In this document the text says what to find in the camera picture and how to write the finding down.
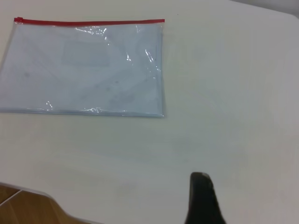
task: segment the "brown floor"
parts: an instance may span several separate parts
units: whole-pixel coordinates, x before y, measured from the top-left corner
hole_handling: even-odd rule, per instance
[[[0,204],[18,189],[0,186]],[[52,199],[21,191],[0,206],[0,224],[86,224],[69,217]]]

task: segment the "black plastic piece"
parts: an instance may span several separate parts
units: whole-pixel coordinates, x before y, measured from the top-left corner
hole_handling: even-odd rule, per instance
[[[191,174],[189,211],[185,224],[226,224],[208,174]]]

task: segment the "table surface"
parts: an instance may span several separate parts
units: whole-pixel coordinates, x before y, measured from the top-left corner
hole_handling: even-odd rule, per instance
[[[193,171],[230,224],[299,220],[299,20],[228,0],[4,0],[14,17],[164,18],[163,119],[0,114],[0,182],[104,224],[182,224]]]

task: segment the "white table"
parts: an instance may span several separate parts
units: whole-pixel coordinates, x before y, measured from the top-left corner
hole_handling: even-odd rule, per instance
[[[104,224],[182,224],[209,173],[229,224],[299,220],[299,20],[227,0],[4,0],[14,17],[164,18],[164,119],[0,114],[0,182]]]

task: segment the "plastic pouch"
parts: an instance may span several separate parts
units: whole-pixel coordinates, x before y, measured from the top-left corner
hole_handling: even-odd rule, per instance
[[[164,20],[14,21],[0,112],[163,116]]]

